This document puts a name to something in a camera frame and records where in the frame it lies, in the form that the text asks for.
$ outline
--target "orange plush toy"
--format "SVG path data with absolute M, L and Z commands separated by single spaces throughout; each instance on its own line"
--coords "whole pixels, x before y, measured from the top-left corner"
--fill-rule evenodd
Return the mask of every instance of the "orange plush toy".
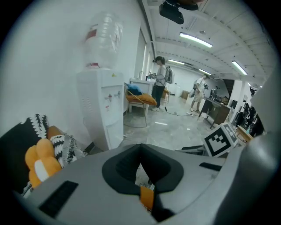
M 37 145 L 30 147 L 25 154 L 25 162 L 30 169 L 29 180 L 33 188 L 61 170 L 54 157 L 53 145 L 48 139 L 41 139 Z

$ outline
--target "beige shorts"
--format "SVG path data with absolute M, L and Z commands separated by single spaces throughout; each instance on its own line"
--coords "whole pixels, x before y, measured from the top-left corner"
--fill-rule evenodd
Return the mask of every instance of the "beige shorts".
M 202 98 L 203 98 L 202 92 L 199 92 L 198 90 L 196 90 L 193 101 L 201 102 Z

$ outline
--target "ceiling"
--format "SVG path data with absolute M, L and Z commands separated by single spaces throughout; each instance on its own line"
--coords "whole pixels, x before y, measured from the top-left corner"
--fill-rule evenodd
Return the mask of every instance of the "ceiling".
M 199 10 L 180 9 L 184 24 L 162 17 L 163 0 L 142 0 L 151 29 L 155 55 L 188 63 L 181 67 L 202 69 L 216 78 L 246 80 L 262 85 L 277 63 L 277 53 L 262 24 L 240 0 L 206 0 Z M 208 48 L 179 36 L 184 32 L 213 45 Z M 248 75 L 233 64 L 236 61 Z

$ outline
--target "blue cloth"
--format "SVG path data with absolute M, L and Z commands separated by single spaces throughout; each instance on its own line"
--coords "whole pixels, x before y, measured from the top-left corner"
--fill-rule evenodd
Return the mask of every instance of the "blue cloth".
M 128 91 L 131 92 L 133 95 L 143 94 L 141 89 L 137 85 L 132 84 L 132 83 L 127 83 L 126 85 L 128 87 Z

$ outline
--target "orange seat cushion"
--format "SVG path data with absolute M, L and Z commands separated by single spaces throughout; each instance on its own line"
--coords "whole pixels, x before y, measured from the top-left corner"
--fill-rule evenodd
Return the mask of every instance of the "orange seat cushion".
M 149 94 L 141 94 L 137 96 L 140 100 L 142 100 L 145 104 L 148 105 L 157 105 L 155 99 Z M 129 102 L 140 102 L 135 96 L 133 95 L 126 95 L 126 98 Z

